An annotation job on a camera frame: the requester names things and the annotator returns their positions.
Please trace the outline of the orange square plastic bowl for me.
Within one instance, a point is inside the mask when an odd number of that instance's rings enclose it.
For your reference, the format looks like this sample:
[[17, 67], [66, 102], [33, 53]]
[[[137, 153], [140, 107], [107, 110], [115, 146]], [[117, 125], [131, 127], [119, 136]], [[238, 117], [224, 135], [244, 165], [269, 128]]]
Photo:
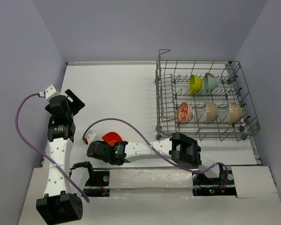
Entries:
[[117, 142], [121, 142], [122, 137], [116, 132], [108, 132], [102, 136], [102, 140], [110, 146], [114, 146]]

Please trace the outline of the orange patterned glass bowl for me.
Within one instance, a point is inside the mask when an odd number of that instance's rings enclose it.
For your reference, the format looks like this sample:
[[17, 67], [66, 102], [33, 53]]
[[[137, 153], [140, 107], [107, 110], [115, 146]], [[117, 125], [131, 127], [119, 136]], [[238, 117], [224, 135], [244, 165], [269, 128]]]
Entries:
[[193, 117], [193, 110], [189, 103], [182, 102], [177, 110], [177, 120], [179, 123], [188, 123]]

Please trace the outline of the white ceramic bowl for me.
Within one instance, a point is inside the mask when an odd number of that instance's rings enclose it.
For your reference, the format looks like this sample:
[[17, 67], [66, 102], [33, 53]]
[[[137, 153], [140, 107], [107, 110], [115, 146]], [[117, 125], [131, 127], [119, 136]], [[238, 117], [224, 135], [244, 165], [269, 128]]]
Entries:
[[233, 124], [241, 120], [242, 118], [242, 108], [239, 104], [234, 102], [227, 103], [227, 118], [228, 123]]
[[203, 108], [203, 115], [204, 115], [204, 121], [206, 123], [213, 122], [218, 117], [217, 106], [212, 102], [205, 102], [205, 105]]

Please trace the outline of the lime green bowl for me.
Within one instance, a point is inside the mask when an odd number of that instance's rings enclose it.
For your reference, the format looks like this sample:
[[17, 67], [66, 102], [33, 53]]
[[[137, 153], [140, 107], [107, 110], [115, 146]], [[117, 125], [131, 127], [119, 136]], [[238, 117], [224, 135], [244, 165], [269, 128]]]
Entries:
[[202, 89], [202, 79], [197, 75], [191, 75], [189, 85], [190, 93], [196, 94]]

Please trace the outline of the celadon green ceramic bowl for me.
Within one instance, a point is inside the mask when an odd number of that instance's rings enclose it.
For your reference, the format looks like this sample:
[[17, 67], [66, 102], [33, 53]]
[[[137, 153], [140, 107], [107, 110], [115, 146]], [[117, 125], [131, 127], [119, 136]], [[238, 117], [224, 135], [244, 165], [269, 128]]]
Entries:
[[205, 92], [211, 93], [218, 86], [219, 86], [218, 78], [211, 73], [205, 73], [205, 77], [204, 77], [204, 90], [205, 90]]

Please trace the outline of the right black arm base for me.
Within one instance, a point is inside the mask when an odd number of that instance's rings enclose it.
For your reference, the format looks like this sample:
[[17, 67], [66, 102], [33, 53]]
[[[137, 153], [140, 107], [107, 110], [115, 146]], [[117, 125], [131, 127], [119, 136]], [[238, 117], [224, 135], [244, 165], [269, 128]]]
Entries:
[[219, 178], [207, 178], [204, 174], [192, 177], [194, 196], [236, 196], [237, 191], [231, 169], [224, 170]]

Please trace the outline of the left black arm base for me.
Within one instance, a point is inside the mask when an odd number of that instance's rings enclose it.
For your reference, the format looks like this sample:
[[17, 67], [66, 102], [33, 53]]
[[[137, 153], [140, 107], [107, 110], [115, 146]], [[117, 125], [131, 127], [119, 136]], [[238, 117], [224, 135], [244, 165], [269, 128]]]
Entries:
[[109, 181], [109, 170], [94, 170], [94, 177], [88, 179], [83, 191], [88, 197], [109, 197]]

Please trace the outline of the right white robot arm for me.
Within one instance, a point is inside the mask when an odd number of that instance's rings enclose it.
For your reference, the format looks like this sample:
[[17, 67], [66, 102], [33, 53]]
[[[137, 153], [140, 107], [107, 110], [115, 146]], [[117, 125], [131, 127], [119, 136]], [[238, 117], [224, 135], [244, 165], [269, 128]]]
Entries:
[[[120, 141], [114, 145], [108, 144], [91, 131], [94, 125], [105, 121], [126, 124], [143, 139], [144, 143]], [[136, 127], [127, 121], [118, 118], [104, 118], [89, 125], [82, 135], [82, 140], [88, 146], [88, 157], [110, 165], [121, 166], [140, 160], [161, 158], [175, 168], [197, 175], [205, 175], [212, 184], [216, 184], [228, 176], [228, 169], [224, 163], [210, 159], [202, 152], [196, 140], [179, 132], [173, 133], [170, 138], [149, 142]]]

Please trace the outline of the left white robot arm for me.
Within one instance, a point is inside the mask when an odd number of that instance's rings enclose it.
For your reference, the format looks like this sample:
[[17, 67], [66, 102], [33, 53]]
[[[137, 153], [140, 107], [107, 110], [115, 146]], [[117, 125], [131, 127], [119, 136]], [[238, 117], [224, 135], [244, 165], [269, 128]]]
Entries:
[[48, 225], [59, 225], [81, 220], [82, 200], [90, 202], [83, 191], [84, 185], [94, 181], [89, 161], [70, 166], [74, 144], [74, 116], [85, 104], [78, 98], [71, 100], [57, 95], [49, 100], [46, 110], [51, 114], [47, 138], [49, 141], [49, 171], [43, 198], [37, 199], [36, 209]]

